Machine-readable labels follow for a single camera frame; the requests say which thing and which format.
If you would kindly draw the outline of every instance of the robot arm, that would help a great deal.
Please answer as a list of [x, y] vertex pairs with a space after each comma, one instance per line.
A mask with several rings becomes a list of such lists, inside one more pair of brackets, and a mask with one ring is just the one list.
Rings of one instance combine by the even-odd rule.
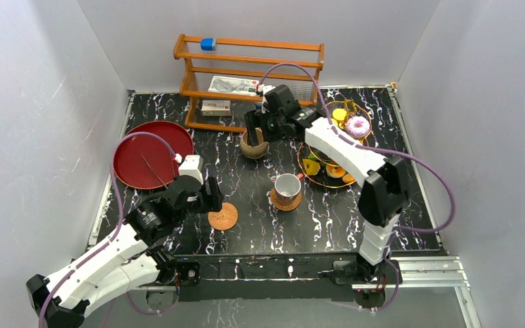
[[170, 235], [188, 213], [221, 210], [223, 195], [216, 178], [202, 182], [201, 164], [199, 156], [187, 156], [179, 168], [180, 176], [165, 191], [148, 196], [129, 213], [115, 238], [110, 237], [114, 230], [72, 264], [27, 281], [31, 305], [39, 314], [54, 287], [66, 279], [47, 306], [48, 327], [79, 327], [96, 308], [132, 288], [174, 281], [174, 257], [161, 245], [150, 247]]
[[362, 188], [358, 208], [365, 231], [352, 271], [359, 280], [371, 281], [389, 255], [393, 227], [409, 200], [405, 161], [347, 143], [332, 130], [330, 118], [320, 110], [301, 108], [285, 85], [259, 85], [257, 89], [263, 96], [262, 109], [245, 114], [251, 145], [258, 144], [256, 128], [261, 128], [265, 141], [301, 140], [341, 165]]

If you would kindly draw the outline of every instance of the red plate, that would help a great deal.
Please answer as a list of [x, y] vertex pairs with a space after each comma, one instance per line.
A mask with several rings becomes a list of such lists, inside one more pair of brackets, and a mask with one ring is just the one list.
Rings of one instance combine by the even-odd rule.
[[[182, 155], [182, 158], [194, 153], [192, 137], [176, 123], [149, 122], [127, 134], [134, 132], [158, 135], [170, 144], [175, 153]], [[169, 184], [178, 173], [178, 163], [172, 159], [170, 151], [159, 140], [149, 135], [139, 135], [122, 143], [113, 159], [113, 166], [116, 176], [126, 185], [136, 189], [162, 187], [162, 181]]]

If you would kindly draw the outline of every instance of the round coaster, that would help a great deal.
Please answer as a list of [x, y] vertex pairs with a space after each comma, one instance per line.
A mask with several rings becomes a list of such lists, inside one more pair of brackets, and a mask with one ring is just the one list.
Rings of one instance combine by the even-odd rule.
[[231, 203], [222, 203], [220, 212], [208, 212], [208, 222], [216, 230], [228, 230], [239, 220], [239, 212]]
[[277, 200], [277, 193], [275, 192], [275, 189], [271, 191], [271, 202], [273, 202], [273, 205], [278, 208], [279, 210], [283, 210], [285, 212], [288, 212], [290, 210], [294, 210], [299, 206], [301, 203], [301, 200], [303, 199], [303, 193], [299, 193], [293, 203], [291, 205], [281, 205], [279, 204], [279, 201]]

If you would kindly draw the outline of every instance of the white cup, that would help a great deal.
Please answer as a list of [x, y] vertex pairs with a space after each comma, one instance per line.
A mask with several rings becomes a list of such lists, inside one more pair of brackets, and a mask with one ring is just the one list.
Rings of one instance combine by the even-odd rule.
[[290, 173], [281, 174], [275, 180], [275, 193], [277, 201], [283, 206], [291, 205], [301, 193], [301, 180], [303, 174], [298, 176]]

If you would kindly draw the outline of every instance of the blue object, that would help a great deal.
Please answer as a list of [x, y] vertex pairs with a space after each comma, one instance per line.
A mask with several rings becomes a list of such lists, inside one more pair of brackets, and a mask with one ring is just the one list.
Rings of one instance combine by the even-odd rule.
[[206, 38], [200, 41], [200, 48], [206, 51], [216, 50], [216, 39]]

